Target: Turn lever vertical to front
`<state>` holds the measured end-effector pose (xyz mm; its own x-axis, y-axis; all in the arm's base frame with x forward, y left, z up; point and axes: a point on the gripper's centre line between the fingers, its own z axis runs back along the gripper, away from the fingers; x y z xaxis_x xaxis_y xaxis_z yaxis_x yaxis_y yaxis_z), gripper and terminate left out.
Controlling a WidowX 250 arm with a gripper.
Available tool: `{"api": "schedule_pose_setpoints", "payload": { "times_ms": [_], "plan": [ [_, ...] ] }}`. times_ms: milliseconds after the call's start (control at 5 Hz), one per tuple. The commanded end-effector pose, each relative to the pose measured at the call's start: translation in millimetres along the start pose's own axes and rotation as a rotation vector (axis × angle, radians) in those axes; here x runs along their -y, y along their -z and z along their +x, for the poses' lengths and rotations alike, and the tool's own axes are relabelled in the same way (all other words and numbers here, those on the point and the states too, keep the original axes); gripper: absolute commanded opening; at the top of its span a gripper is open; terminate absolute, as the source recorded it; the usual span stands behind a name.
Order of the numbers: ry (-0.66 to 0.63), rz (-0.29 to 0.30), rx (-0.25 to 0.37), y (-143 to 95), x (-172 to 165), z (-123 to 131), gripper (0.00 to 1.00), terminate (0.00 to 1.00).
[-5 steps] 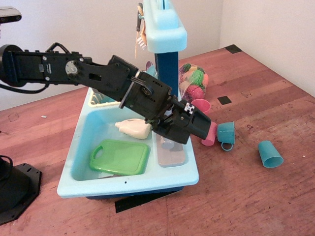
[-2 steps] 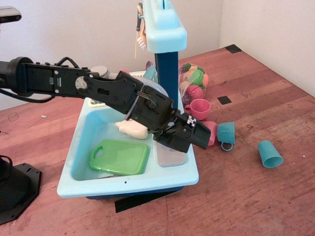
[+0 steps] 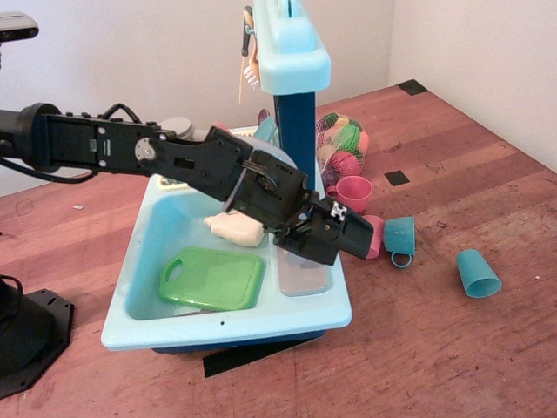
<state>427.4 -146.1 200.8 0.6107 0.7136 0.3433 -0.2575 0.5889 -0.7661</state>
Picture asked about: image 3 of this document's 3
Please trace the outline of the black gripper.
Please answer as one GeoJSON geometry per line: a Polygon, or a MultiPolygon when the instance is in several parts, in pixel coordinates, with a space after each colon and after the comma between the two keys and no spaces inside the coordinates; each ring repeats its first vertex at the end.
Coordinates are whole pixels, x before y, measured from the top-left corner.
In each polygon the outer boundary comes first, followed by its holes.
{"type": "Polygon", "coordinates": [[[342,251],[365,260],[373,226],[347,204],[330,197],[319,200],[319,193],[307,187],[307,179],[297,168],[255,151],[242,162],[224,210],[241,212],[273,232],[291,228],[276,233],[273,242],[304,259],[332,266],[342,251]],[[312,206],[311,219],[298,224],[299,216],[312,206]]]}

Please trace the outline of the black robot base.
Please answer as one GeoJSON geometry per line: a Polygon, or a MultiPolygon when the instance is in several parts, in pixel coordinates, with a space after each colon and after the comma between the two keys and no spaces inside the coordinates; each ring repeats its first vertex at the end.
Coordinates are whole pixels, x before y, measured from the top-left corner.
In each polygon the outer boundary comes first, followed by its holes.
{"type": "Polygon", "coordinates": [[[70,344],[74,306],[50,290],[24,293],[1,276],[1,397],[26,391],[70,344]]]}

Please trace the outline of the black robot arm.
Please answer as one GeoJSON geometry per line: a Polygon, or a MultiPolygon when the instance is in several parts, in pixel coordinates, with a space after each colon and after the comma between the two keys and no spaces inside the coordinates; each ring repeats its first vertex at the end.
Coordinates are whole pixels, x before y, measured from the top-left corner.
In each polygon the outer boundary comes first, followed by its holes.
{"type": "Polygon", "coordinates": [[[374,234],[354,210],[311,190],[279,148],[217,126],[180,138],[136,116],[124,121],[113,111],[95,117],[34,104],[2,111],[1,162],[48,180],[62,167],[178,180],[260,222],[276,246],[325,265],[339,252],[365,258],[374,234]]]}

